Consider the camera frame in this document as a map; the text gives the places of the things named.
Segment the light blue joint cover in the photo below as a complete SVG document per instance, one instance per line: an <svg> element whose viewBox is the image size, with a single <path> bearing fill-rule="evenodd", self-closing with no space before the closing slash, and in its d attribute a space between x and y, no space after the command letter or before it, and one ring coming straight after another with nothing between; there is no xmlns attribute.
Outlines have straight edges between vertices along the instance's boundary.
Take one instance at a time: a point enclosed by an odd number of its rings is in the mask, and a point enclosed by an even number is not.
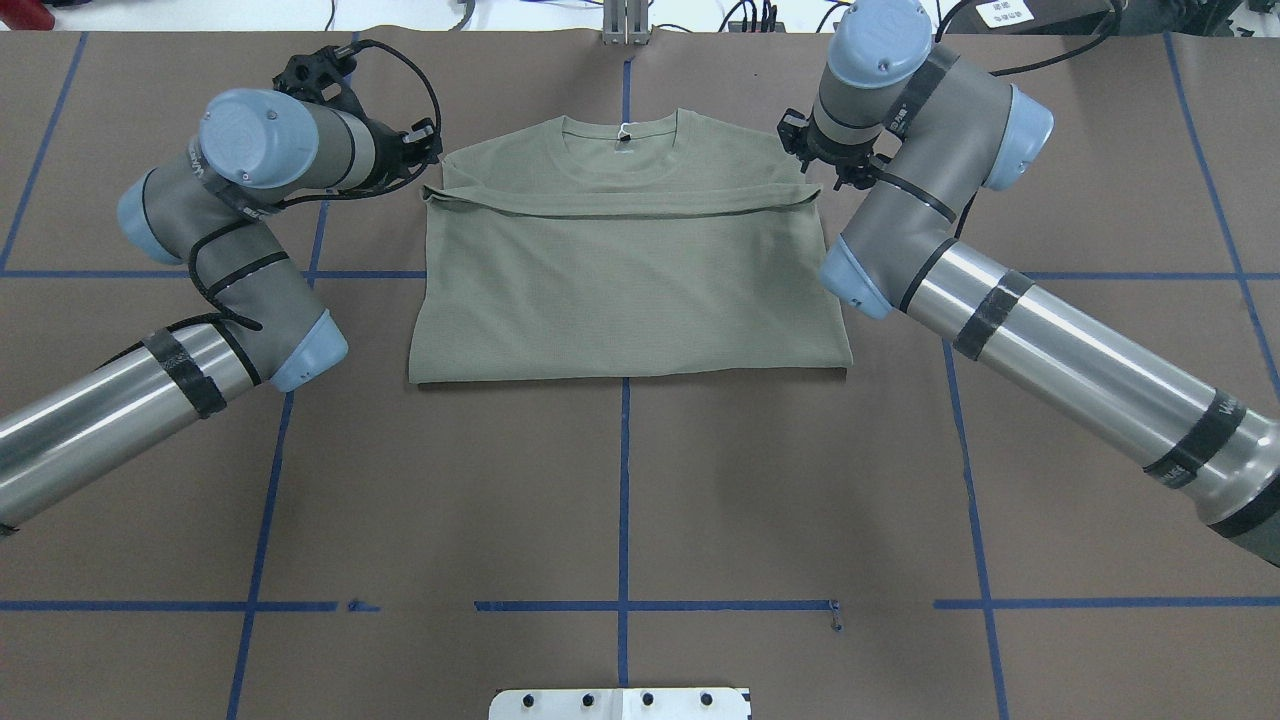
<svg viewBox="0 0 1280 720"><path fill-rule="evenodd" d="M901 82L933 50L933 20L916 0L858 0L827 49L827 67L845 85L873 90Z"/></svg>
<svg viewBox="0 0 1280 720"><path fill-rule="evenodd" d="M228 90L205 108L200 149L236 184L282 187L315 161L320 131L306 106L283 92Z"/></svg>
<svg viewBox="0 0 1280 720"><path fill-rule="evenodd" d="M291 392L320 373L333 368L347 356L347 338L342 337L338 323L325 310L311 325L302 342L293 348L288 360L271 375L271 384L280 392Z"/></svg>
<svg viewBox="0 0 1280 720"><path fill-rule="evenodd" d="M1005 190L1023 177L1053 132L1053 113L1024 95L1016 85L1009 87L1014 90L1014 99L1009 105L1005 137L1000 141L991 174L982 183L991 190Z"/></svg>
<svg viewBox="0 0 1280 720"><path fill-rule="evenodd" d="M863 269L863 264L845 245L844 237L837 237L836 243L831 246L818 277L832 295L877 320L884 319L884 315L893 309Z"/></svg>
<svg viewBox="0 0 1280 720"><path fill-rule="evenodd" d="M124 231L124 237L148 258L165 265L180 265L182 258L174 258L160 245L156 234L151 232L151 223L147 222L147 211L142 206L142 188L146 187L148 177L151 173L138 178L138 182L120 196L120 201L115 204L115 222Z"/></svg>

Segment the blue tape grid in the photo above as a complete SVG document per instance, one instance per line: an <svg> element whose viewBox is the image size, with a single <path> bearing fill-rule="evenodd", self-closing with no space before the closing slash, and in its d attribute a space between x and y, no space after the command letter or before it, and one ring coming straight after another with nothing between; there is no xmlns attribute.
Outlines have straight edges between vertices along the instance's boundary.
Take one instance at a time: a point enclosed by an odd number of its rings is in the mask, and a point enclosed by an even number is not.
<svg viewBox="0 0 1280 720"><path fill-rule="evenodd" d="M40 169L52 141L59 118L61 117L67 96L70 91L73 78L84 53L88 40L87 32L81 33L76 51L72 56L61 90L54 105L49 123L41 138L40 147L28 173L23 193L15 209L14 219L10 223L3 249L0 249L0 277L4 278L74 278L74 279L174 279L186 278L180 270L10 270L8 269L9 256L18 236L27 205L33 193ZM1270 348L1266 333L1262 328L1257 306L1249 288L1249 282L1280 281L1280 273L1248 273L1245 272L1230 225L1222 210L1217 187L1213 182L1204 150L1196 131L1196 123L1187 101L1181 73L1178 65L1176 53L1169 33L1164 36L1165 50L1169 58L1170 72L1178 96L1183 119L1187 124L1192 147L1204 178L1206 191L1213 206L1222 240L1231 260L1231 273L1196 273L1196 272L1028 272L1033 279L1062 279L1062 281L1233 281L1240 287L1240 293L1248 309L1249 320L1253 325L1258 347L1266 363L1276 397L1280 398L1280 374ZM623 63L623 96L622 96L622 122L631 120L631 60ZM329 202L321 202L316 234L312 243L311 261L303 277L314 287L317 279L425 279L422 270L320 270L319 258L324 242L324 227L328 219ZM974 557L979 582L979 598L942 598L933 603L940 611L974 611L980 610L987 628L988 652L991 657L992 678L997 700L997 710L1001 720L1009 717L1007 698L1004 685L1004 670L1000 659L1000 642L996 628L996 611L1019 610L1108 610L1108 609L1151 609L1151 607L1280 607L1280 596L1236 596L1236 597L1085 597L1085 598L995 598L991 596L991 585L987 571L986 553L982 542L982 524L978 510L978 497L974 491L973 471L969 461L968 438L964 428L964 410L960 401L959 384L955 375L955 363L950 346L943 343L943 363L947 372L947 383L951 392L952 415L956 424L956 433L960 439L964 480L969 493L969 519L970 533L974 544ZM833 610L833 601L829 600L724 600L724 601L632 601L630 598L630 378L622 380L622 414L621 414L621 464L620 464L620 491L618 491L618 600L617 601L480 601L475 603L479 612L616 612L618 615L618 684L628 684L628 647L627 625L631 612L699 612L699 611L765 611L765 612L829 612ZM284 438L288 432L289 418L293 410L293 395L288 393L280 413L280 424L276 434L275 452L273 455L271 473L268 484L266 498L262 510L262 521L259 532L259 542L255 552L253 569L250 580L250 591L246 601L0 601L3 612L242 612L244 616L241 647L237 653L236 671L233 674L232 691L228 701L228 720L233 720L238 714L239 696L243 687L244 671L247 669L248 650L252 639L253 619L259 612L337 612L342 607L334 601L323 602L271 602L260 601L262 570L266 561L266 550L270 539L271 519L274 516L275 498L279 488L280 470L283 466ZM378 612L380 609L360 601L346 603L349 612Z"/></svg>

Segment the black cable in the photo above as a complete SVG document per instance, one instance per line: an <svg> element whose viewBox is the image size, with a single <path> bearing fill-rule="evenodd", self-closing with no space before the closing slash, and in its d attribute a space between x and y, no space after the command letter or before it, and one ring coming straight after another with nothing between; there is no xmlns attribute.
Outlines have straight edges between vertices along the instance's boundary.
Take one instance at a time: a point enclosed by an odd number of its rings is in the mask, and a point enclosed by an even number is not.
<svg viewBox="0 0 1280 720"><path fill-rule="evenodd" d="M166 332L172 333L172 332L180 331L182 328L189 328L191 325L201 325L201 324L205 324L205 323L214 324L214 323L220 323L220 322L223 322L225 319L227 319L225 316L219 315L218 313L205 313L202 315L192 315L191 318L187 318L184 320L178 320L177 323L174 323L172 325L165 325L164 329ZM113 355L111 357L109 357L106 360L106 363L102 363L101 365L99 365L99 369L105 368L105 366L110 365L111 363L115 363L116 360L119 360L120 357L124 357L125 355L128 355L129 352L133 352L134 350L141 350L141 348L142 348L142 341L134 342L133 345L125 347L124 350L122 350L122 351L116 352L115 355Z"/></svg>
<svg viewBox="0 0 1280 720"><path fill-rule="evenodd" d="M1025 73L1025 72L1030 72L1030 70L1038 70L1041 68L1047 68L1047 67L1050 67L1052 64L1061 63L1062 60L1070 60L1071 58L1075 58L1076 55L1083 55L1083 54L1088 53L1089 50L1093 50L1098 45L1102 45L1102 41L1105 41L1106 38L1108 38L1112 35L1115 35L1116 29L1120 28L1120 18L1123 18L1123 17L1124 17L1124 4L1123 4L1123 0L1111 0L1111 22L1108 22L1106 24L1106 27L1103 27L1102 31L1098 33L1098 36L1094 37L1093 40L1085 42L1084 45L1076 47L1075 50L1069 50L1066 53L1062 53L1061 55L1055 55L1053 58L1050 58L1048 60L1041 60L1038 63L1032 63L1029 65L1018 65L1018 67L1014 67L1014 68L1005 68L1002 70L996 70L996 72L993 72L991 74L993 74L996 77L1004 77L1004 76L1012 76L1012 74L1018 74L1018 73Z"/></svg>
<svg viewBox="0 0 1280 720"><path fill-rule="evenodd" d="M960 10L964 10L969 5L973 5L973 0L960 0L959 3L955 4L955 6L947 10L946 15L942 15L942 18L938 20L938 31L933 33L933 42L942 42L942 33L947 31L947 27L951 24L951 20L956 19L956 15L960 14Z"/></svg>
<svg viewBox="0 0 1280 720"><path fill-rule="evenodd" d="M748 5L751 5L751 10L753 12L755 10L755 0L737 0L737 3L735 3L733 6L730 8L727 13L724 13L724 19L721 20L721 26L718 28L716 28L716 32L724 32L724 28L728 27L728 19L730 19L730 17L732 17L733 13L739 8L742 8L742 29L746 29L746 6Z"/></svg>
<svg viewBox="0 0 1280 720"><path fill-rule="evenodd" d="M196 243L191 246L191 251L187 252L187 275L191 278L191 284L196 286L196 292L198 292L201 297L204 297L210 305L212 305L214 310L218 310L219 315L223 319L230 320L246 329L257 332L262 329L262 323L259 323L252 318L246 318L244 315L241 315L239 313L232 310L220 300L218 300L218 297L212 292L209 292L209 287L205 286L205 281L200 279L200 273L196 272L196 260L200 259L200 251L204 250L210 242L214 242L215 240L223 237L224 234L233 233L241 228L247 228L248 225L252 224L253 224L252 220L239 219L236 220L234 223L228 223L215 229L214 232L206 234L205 237L197 240Z"/></svg>
<svg viewBox="0 0 1280 720"><path fill-rule="evenodd" d="M832 3L832 4L831 4L831 8L827 8L827 14L824 14L824 15L822 17L822 20L820 20L820 22L818 23L818 29L815 29L815 31L813 31L813 32L814 32L814 33L819 33L819 32L822 32L822 28L823 28L823 26L826 26L826 24L827 24L827 19L828 19L828 18L831 18L831 14L832 14L832 13L835 13L836 10L841 9L841 8L847 8L847 6L849 6L849 3L844 3L844 1L840 1L840 3Z"/></svg>
<svg viewBox="0 0 1280 720"><path fill-rule="evenodd" d="M471 22L471 15L474 15L475 12L476 12L476 0L467 0L467 9L462 12L462 19L458 20L458 24L451 27L449 32L456 32L467 27L467 23Z"/></svg>
<svg viewBox="0 0 1280 720"><path fill-rule="evenodd" d="M1097 37L1094 37L1089 42L1085 42L1084 45L1076 47L1075 50L1069 50L1066 53L1062 53L1061 55L1055 55L1055 56L1052 56L1052 58L1050 58L1047 60L1041 60L1038 63L1032 63L1029 65L1018 65L1018 67L1012 67L1012 68L1005 68L1002 70L996 70L996 72L993 72L991 74L993 74L996 77L1004 77L1004 76L1011 76L1011 74L1016 74L1016 73L1025 73L1025 72L1029 72L1029 70L1038 70L1041 68L1047 68L1047 67L1053 65L1056 63L1061 63L1062 60L1070 60L1071 58L1075 58L1078 55L1083 55L1084 53L1088 53L1089 50L1093 50L1098 45L1102 45L1102 41L1105 41L1106 38L1108 38L1108 37L1111 37L1112 35L1116 33L1116 31L1120 28L1120 19L1124 17L1124 1L1123 0L1108 0L1108 1L1111 3L1110 22L1103 20L1103 22L1106 22L1106 24L1098 32ZM951 26L951 20L954 20L956 18L956 15L960 14L961 10L964 10L965 8L968 8L969 5L972 5L973 3L974 3L974 0L960 0L959 3L956 3L956 5L954 8L951 8L951 10L948 10L947 14L938 23L938 31L933 35L933 41L934 42L942 42L942 35L946 33L947 27Z"/></svg>
<svg viewBox="0 0 1280 720"><path fill-rule="evenodd" d="M973 210L973 201L978 199L978 193L974 192L969 202L965 202L964 210L960 213L960 219L956 220L956 232L951 233L951 237L960 240L960 233L964 232L964 223L969 219L969 210Z"/></svg>
<svg viewBox="0 0 1280 720"><path fill-rule="evenodd" d="M401 53L399 50L392 47L390 45L387 45L385 42L379 42L376 40L358 40L358 41L356 41L355 45L358 49L361 49L361 50L365 49L365 47L376 47L376 49L379 49L379 50L381 50L384 53L390 54L393 58L396 58L401 63L404 63L408 67L408 69L413 70L413 74L417 76L417 79L422 81L422 86L426 87L426 94L431 97L431 110L435 113L435 127L434 127L434 131L435 131L436 137L439 137L444 132L444 120L440 118L440 99L436 97L435 88L431 87L431 81L426 79L426 74L422 73L422 68L419 68L413 63L413 60L410 60L408 58L404 56L403 53ZM303 195L301 197L293 197L293 199L285 200L285 201L280 202L278 205L278 208L280 208L283 210L285 208L292 208L294 205L298 205L300 202L315 202L317 200L364 200L364 199L367 199L367 197L378 197L379 195L387 195L388 192L394 192L394 191L397 191L397 190L399 190L399 188L402 188L402 187L412 183L422 173L426 172L426 167L428 165L426 165L425 161L421 163L419 165L419 168L416 170L413 170L412 174L410 174L410 177L404 178L399 183L390 183L390 184L388 184L387 187L384 187L381 190L372 190L372 191L366 191L366 192L348 192L348 193L343 193L343 195Z"/></svg>

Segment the clothing tag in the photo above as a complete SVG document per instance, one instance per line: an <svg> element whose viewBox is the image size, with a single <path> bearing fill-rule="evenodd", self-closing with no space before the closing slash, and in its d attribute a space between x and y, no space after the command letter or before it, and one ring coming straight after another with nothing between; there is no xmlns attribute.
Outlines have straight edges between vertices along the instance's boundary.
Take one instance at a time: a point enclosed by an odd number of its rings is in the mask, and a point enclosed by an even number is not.
<svg viewBox="0 0 1280 720"><path fill-rule="evenodd" d="M997 0L978 5L978 14L982 17L982 22L991 28L1015 26L1036 19L1023 0Z"/></svg>
<svg viewBox="0 0 1280 720"><path fill-rule="evenodd" d="M635 150L631 150L627 146L631 141L631 133L627 132L627 124L630 123L622 123L618 126L618 141L613 143L614 152L635 152Z"/></svg>

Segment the black tape band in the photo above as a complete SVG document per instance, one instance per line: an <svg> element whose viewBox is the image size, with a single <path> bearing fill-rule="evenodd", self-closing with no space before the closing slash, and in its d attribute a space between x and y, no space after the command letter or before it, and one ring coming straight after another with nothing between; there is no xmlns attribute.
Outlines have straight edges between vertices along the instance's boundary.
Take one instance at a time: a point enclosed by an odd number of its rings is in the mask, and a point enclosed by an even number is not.
<svg viewBox="0 0 1280 720"><path fill-rule="evenodd" d="M1142 469L1165 487L1178 489L1226 446L1244 420L1244 405L1217 389L1199 420L1164 457Z"/></svg>
<svg viewBox="0 0 1280 720"><path fill-rule="evenodd" d="M173 333L156 331L142 338L142 347L151 351L178 389L187 396L187 401L196 409L201 420L227 407L227 398L218 389L218 384L200 369L200 365L196 365Z"/></svg>
<svg viewBox="0 0 1280 720"><path fill-rule="evenodd" d="M956 55L942 45L934 45L933 51L925 58L920 69L915 70L911 79L906 81L902 94L890 105L888 113L884 114L884 119L882 120L884 129L899 138L906 140L906 133L911 128L911 120L920 114L924 104L929 101L933 91L938 88L938 83L942 82L947 70L951 69L951 65L956 64L956 59L959 58L960 55Z"/></svg>
<svg viewBox="0 0 1280 720"><path fill-rule="evenodd" d="M151 227L151 215L147 214L146 197L147 197L147 182L151 181L151 173L155 172L156 169L151 168L150 170L147 170L147 174L142 176L142 202L138 204L138 206L142 208L142 222L147 224L147 232L151 233L152 237L155 237L156 231L155 228Z"/></svg>
<svg viewBox="0 0 1280 720"><path fill-rule="evenodd" d="M233 336L232 332L227 329L227 325L223 324L221 322L214 322L210 324L214 325L214 329L218 331L218 334L223 336L223 340L232 348L232 352L236 354L236 359L238 359L241 361L241 365L244 366L244 372L248 373L248 379L252 380L253 387L262 384L262 375L259 374L257 368L253 365L253 361L250 360L248 352L244 352L244 346L242 346L239 341L236 340L236 336Z"/></svg>
<svg viewBox="0 0 1280 720"><path fill-rule="evenodd" d="M836 117L835 113L832 113L831 110L827 109L827 104L822 101L822 95L818 95L818 106L822 108L823 113L826 113L828 120L836 123L837 126L840 126L842 128L847 128L847 129L872 129L873 127L877 127L879 124L879 123L873 123L873 124L869 124L869 126L851 126L851 124L841 120L840 118Z"/></svg>
<svg viewBox="0 0 1280 720"><path fill-rule="evenodd" d="M977 360L982 355L982 348L987 346L991 336L996 334L1000 325L1005 324L1009 311L1018 305L1023 295L1034 287L1036 283L1018 270L1009 270L1000 278L996 287L987 292L978 309L973 311L969 320L960 328L960 334L951 345L956 352L970 360Z"/></svg>
<svg viewBox="0 0 1280 720"><path fill-rule="evenodd" d="M922 188L920 186L884 170L879 170L878 173L876 173L876 179L881 182L887 182L888 184L892 184L893 187L901 190L902 192L915 197L920 202L924 202L929 208L933 208L934 210L938 211L938 214L941 214L943 218L947 219L948 225L956 222L956 211L952 210L951 208L947 208L946 202L925 192L924 188Z"/></svg>
<svg viewBox="0 0 1280 720"><path fill-rule="evenodd" d="M275 263L279 263L280 260L288 260L288 259L289 259L289 254L284 252L283 250L279 251L279 252L273 252L270 255L264 255L262 258L259 258L257 260L253 260L248 265L244 265L244 266L237 269L236 272L230 273L225 278L223 278L223 279L215 282L214 284L209 286L209 288L207 288L209 290L209 295L218 295L219 292L221 292L221 291L229 288L230 286L238 283L239 281L242 281L242 279L252 275L253 273L261 270L262 268L265 268L268 265L274 265Z"/></svg>
<svg viewBox="0 0 1280 720"><path fill-rule="evenodd" d="M908 306L911 305L911 299L915 297L915 291L920 290L920 283L924 282L924 275L929 274L933 265L938 264L938 258L942 258L942 254L951 250L951 246L956 242L959 242L956 238L948 237L946 242L940 245L933 254L929 255L929 259L920 266L920 272L915 273L915 277L911 278L911 284L906 286L906 292L902 293L902 300L897 304L899 310L906 313Z"/></svg>
<svg viewBox="0 0 1280 720"><path fill-rule="evenodd" d="M1233 512L1226 520L1213 523L1210 528L1224 538L1234 538L1266 523L1276 511L1280 511L1280 475L1272 475L1267 480L1267 487L1262 488L1262 492L1248 505Z"/></svg>

